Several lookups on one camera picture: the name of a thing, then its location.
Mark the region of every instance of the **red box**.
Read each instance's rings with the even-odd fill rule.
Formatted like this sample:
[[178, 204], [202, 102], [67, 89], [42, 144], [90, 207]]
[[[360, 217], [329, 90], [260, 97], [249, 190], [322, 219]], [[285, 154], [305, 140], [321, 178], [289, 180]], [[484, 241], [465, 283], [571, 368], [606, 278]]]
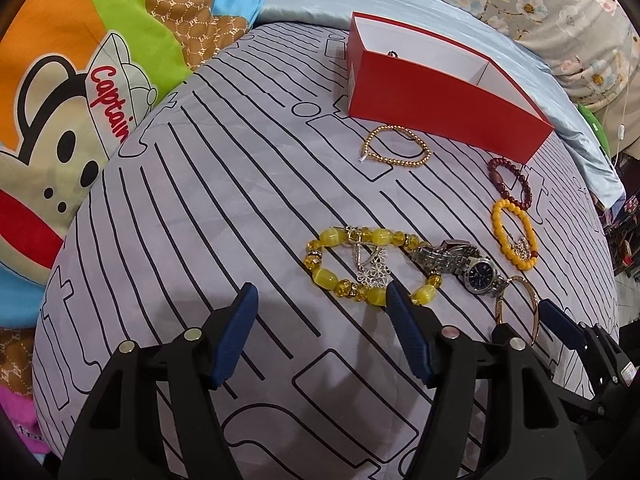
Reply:
[[428, 30], [354, 12], [347, 64], [354, 117], [458, 140], [522, 164], [553, 131], [495, 61]]

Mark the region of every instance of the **screw head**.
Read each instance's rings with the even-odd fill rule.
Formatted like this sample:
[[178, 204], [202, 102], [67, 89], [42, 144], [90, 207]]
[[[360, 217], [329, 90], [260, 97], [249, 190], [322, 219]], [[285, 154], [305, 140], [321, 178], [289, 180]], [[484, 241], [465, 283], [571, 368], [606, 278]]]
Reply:
[[118, 350], [120, 350], [123, 354], [128, 354], [133, 351], [136, 347], [136, 344], [133, 341], [123, 341], [118, 345]]
[[460, 336], [460, 330], [451, 325], [443, 326], [442, 336], [446, 337], [447, 339], [456, 339], [458, 336]]
[[524, 342], [523, 339], [519, 337], [512, 337], [509, 340], [509, 346], [511, 346], [511, 348], [513, 348], [514, 350], [521, 352], [527, 347], [527, 344]]
[[190, 328], [184, 333], [184, 338], [187, 341], [197, 341], [202, 336], [202, 330], [199, 328]]

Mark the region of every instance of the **bracelet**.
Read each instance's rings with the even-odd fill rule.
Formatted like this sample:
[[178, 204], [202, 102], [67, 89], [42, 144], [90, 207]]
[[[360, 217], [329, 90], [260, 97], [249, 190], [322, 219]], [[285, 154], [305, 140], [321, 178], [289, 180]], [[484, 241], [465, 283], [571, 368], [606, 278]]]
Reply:
[[[489, 180], [492, 184], [494, 184], [495, 189], [500, 192], [500, 196], [509, 202], [512, 202], [520, 209], [524, 209], [526, 211], [531, 207], [533, 203], [533, 195], [531, 193], [531, 188], [529, 187], [529, 183], [524, 175], [520, 172], [518, 168], [516, 168], [515, 164], [509, 162], [506, 158], [492, 158], [487, 164], [489, 168]], [[516, 200], [513, 196], [510, 195], [507, 187], [504, 185], [504, 180], [502, 179], [502, 175], [498, 173], [497, 167], [503, 166], [507, 168], [511, 173], [513, 173], [517, 179], [522, 184], [522, 189], [524, 190], [525, 199], [524, 202], [520, 202]]]
[[531, 282], [526, 278], [521, 276], [511, 276], [507, 278], [507, 285], [503, 287], [498, 294], [498, 297], [495, 299], [495, 323], [502, 324], [502, 302], [504, 301], [504, 291], [511, 285], [513, 282], [518, 282], [524, 285], [529, 293], [529, 298], [531, 300], [531, 310], [533, 311], [533, 332], [531, 333], [531, 341], [530, 345], [533, 346], [536, 338], [538, 337], [538, 332], [540, 330], [540, 313], [538, 312], [538, 303], [540, 302], [540, 298], [536, 293], [536, 289], [531, 285]]
[[[514, 213], [514, 215], [520, 219], [524, 225], [524, 232], [527, 236], [526, 240], [520, 237], [515, 244], [509, 243], [507, 231], [505, 231], [504, 226], [502, 225], [502, 219], [500, 218], [500, 213], [504, 208]], [[513, 202], [502, 199], [498, 200], [494, 204], [494, 209], [491, 213], [491, 220], [494, 226], [494, 234], [495, 237], [498, 238], [502, 254], [504, 254], [507, 259], [520, 270], [533, 269], [538, 258], [538, 242], [527, 213], [516, 206]]]
[[[406, 133], [411, 139], [413, 139], [418, 146], [422, 148], [424, 151], [424, 157], [420, 160], [402, 160], [400, 158], [389, 158], [388, 156], [381, 156], [375, 153], [373, 150], [369, 149], [369, 145], [371, 141], [376, 137], [377, 134], [382, 132], [383, 130], [396, 130], [399, 132]], [[417, 168], [423, 164], [426, 164], [431, 156], [431, 150], [427, 146], [427, 143], [424, 142], [420, 137], [418, 137], [415, 133], [413, 133], [409, 128], [405, 128], [404, 126], [394, 126], [392, 124], [385, 124], [383, 126], [378, 126], [376, 129], [370, 131], [369, 135], [366, 139], [364, 139], [364, 143], [362, 145], [362, 156], [360, 157], [360, 161], [364, 162], [364, 160], [370, 156], [374, 160], [378, 162], [384, 162], [385, 164], [395, 164], [396, 166], [407, 166], [409, 168]]]
[[[375, 229], [368, 227], [331, 227], [320, 233], [319, 239], [311, 240], [306, 245], [306, 256], [302, 263], [311, 273], [313, 282], [325, 290], [331, 290], [338, 298], [351, 298], [354, 301], [367, 301], [376, 306], [386, 305], [386, 279], [390, 271], [384, 265], [385, 246], [392, 245], [406, 251], [414, 251], [426, 242], [415, 234], [405, 234], [402, 231], [392, 232], [389, 229]], [[329, 269], [322, 267], [322, 249], [335, 247], [340, 244], [352, 245], [357, 251], [356, 266], [358, 267], [357, 283], [350, 280], [339, 280]], [[374, 248], [372, 256], [364, 263], [360, 263], [360, 247]], [[435, 297], [442, 284], [442, 276], [432, 272], [423, 286], [411, 295], [414, 304], [427, 305]]]

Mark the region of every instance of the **green fabric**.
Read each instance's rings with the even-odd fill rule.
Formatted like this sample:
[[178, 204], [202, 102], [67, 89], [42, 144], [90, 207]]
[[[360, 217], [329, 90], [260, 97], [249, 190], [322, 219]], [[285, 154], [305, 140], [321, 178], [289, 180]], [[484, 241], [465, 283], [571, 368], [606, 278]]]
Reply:
[[191, 75], [180, 43], [168, 28], [146, 12], [145, 0], [93, 1], [104, 28], [116, 30], [125, 38], [131, 59], [158, 87], [156, 102]]
[[604, 129], [602, 128], [600, 121], [596, 119], [596, 116], [591, 113], [591, 111], [582, 106], [576, 105], [578, 111], [582, 114], [584, 119], [589, 123], [589, 126], [593, 130], [593, 133], [596, 134], [596, 138], [598, 142], [602, 146], [602, 149], [607, 154], [609, 158], [611, 158], [611, 150], [609, 149], [609, 141], [607, 140], [607, 136], [604, 133]]

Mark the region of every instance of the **gold beaded bracelet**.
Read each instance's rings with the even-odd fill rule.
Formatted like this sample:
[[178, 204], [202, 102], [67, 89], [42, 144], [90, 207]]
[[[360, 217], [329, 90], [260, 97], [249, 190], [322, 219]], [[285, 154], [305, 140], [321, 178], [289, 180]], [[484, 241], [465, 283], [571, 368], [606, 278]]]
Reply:
[[[340, 244], [361, 243], [377, 247], [384, 247], [390, 244], [406, 251], [413, 251], [427, 242], [420, 240], [418, 235], [405, 234], [402, 231], [392, 232], [389, 229], [372, 230], [368, 227], [356, 229], [357, 237], [355, 237], [355, 240], [348, 239], [347, 231], [343, 228], [331, 227], [322, 231], [319, 239], [311, 240], [306, 245], [306, 256], [303, 260], [303, 265], [310, 271], [311, 278], [317, 286], [333, 291], [338, 298], [351, 298], [354, 301], [367, 301], [372, 305], [385, 306], [386, 287], [372, 287], [364, 283], [354, 283], [350, 280], [339, 280], [333, 272], [322, 267], [322, 249]], [[427, 305], [435, 297], [441, 284], [442, 276], [439, 273], [432, 273], [427, 277], [425, 284], [412, 294], [411, 300], [414, 304]]]
[[[509, 243], [507, 231], [505, 231], [502, 225], [502, 219], [500, 218], [503, 209], [508, 209], [520, 219], [524, 225], [524, 232], [527, 236], [526, 240], [521, 238], [515, 245]], [[501, 199], [494, 204], [491, 220], [494, 226], [495, 237], [498, 238], [498, 243], [500, 244], [500, 250], [507, 259], [520, 270], [533, 269], [538, 258], [538, 242], [527, 213], [513, 202]]]
[[[420, 160], [402, 160], [401, 158], [389, 158], [388, 156], [381, 156], [381, 155], [378, 155], [373, 150], [370, 150], [369, 145], [371, 144], [371, 141], [376, 137], [377, 134], [379, 134], [383, 130], [391, 130], [391, 131], [395, 130], [398, 132], [406, 133], [409, 137], [411, 137], [412, 140], [414, 140], [418, 144], [418, 146], [422, 148], [422, 150], [424, 151], [424, 157], [421, 158]], [[374, 160], [377, 160], [378, 162], [384, 162], [385, 164], [395, 164], [396, 166], [406, 166], [408, 168], [417, 168], [418, 166], [421, 166], [427, 163], [427, 161], [431, 156], [431, 150], [427, 146], [427, 143], [424, 142], [420, 137], [418, 137], [418, 135], [413, 133], [409, 128], [405, 128], [404, 126], [395, 126], [392, 124], [385, 124], [384, 126], [378, 126], [376, 129], [373, 129], [369, 133], [367, 138], [364, 139], [364, 143], [362, 145], [362, 156], [360, 157], [360, 161], [364, 162], [364, 160], [368, 156], [370, 156]]]

